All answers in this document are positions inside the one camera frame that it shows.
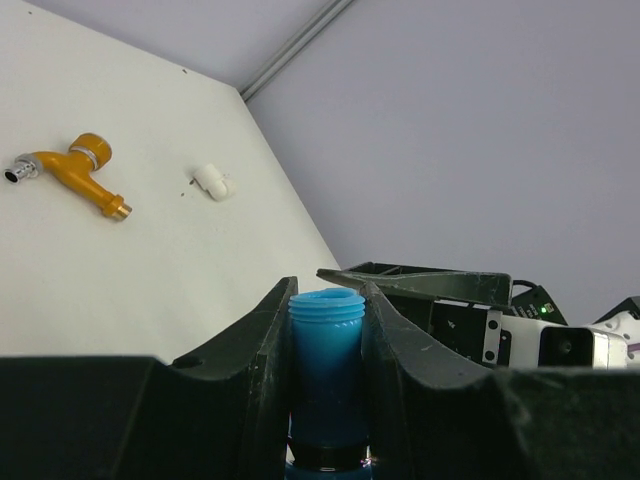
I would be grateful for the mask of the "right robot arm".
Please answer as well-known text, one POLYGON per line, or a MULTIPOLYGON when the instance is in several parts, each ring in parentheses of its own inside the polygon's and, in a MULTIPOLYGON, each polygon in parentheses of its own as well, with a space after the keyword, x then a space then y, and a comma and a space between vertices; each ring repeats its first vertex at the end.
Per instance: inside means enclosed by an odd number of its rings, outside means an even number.
POLYGON ((542 285, 506 273, 366 262, 317 275, 353 289, 376 285, 406 319, 487 367, 639 366, 636 296, 594 322, 571 326, 542 285))

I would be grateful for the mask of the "white elbow fitting far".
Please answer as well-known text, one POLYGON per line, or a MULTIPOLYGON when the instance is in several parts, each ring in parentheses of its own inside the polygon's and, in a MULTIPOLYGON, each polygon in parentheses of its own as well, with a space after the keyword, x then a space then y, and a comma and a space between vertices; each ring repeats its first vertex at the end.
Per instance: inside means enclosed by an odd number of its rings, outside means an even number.
POLYGON ((214 201, 223 202, 235 195, 236 185, 233 180, 213 164, 198 168, 193 174, 193 179, 214 201))

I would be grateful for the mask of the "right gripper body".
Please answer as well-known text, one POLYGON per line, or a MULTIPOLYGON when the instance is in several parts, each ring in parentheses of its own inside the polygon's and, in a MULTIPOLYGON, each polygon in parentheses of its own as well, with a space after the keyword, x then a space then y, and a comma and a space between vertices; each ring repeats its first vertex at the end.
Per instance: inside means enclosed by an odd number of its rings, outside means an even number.
POLYGON ((512 335, 503 312, 466 304, 388 295, 405 318, 455 353, 485 366, 509 365, 512 335))

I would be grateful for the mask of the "blue water faucet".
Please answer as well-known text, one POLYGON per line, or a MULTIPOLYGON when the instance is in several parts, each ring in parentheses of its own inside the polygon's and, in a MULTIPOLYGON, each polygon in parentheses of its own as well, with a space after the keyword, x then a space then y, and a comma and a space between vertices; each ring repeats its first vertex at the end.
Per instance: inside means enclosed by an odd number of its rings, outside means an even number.
POLYGON ((287 479, 370 479, 361 355, 365 299, 348 288, 289 300, 293 346, 287 479))

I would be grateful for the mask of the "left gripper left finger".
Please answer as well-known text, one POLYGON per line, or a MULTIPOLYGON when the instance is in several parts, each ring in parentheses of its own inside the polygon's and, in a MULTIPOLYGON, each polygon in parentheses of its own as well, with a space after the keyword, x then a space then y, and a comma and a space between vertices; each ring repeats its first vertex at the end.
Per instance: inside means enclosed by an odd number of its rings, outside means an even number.
POLYGON ((293 277, 164 364, 5 357, 5 479, 280 479, 289 422, 293 277))

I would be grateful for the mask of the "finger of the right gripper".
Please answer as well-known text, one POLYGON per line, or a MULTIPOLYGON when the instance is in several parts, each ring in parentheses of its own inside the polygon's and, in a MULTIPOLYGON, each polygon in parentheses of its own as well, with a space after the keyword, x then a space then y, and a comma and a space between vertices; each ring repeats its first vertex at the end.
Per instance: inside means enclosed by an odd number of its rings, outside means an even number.
POLYGON ((320 268, 325 281, 358 289, 372 283, 386 295, 438 299, 487 306, 509 306, 513 280, 509 274, 365 262, 336 270, 320 268))

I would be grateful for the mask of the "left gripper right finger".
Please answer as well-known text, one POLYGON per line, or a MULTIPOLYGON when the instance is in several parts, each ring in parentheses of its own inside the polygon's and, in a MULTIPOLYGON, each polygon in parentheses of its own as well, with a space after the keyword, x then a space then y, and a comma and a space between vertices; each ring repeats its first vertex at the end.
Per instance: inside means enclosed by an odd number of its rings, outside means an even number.
POLYGON ((636 371, 488 369, 362 292, 375 478, 638 477, 636 371))

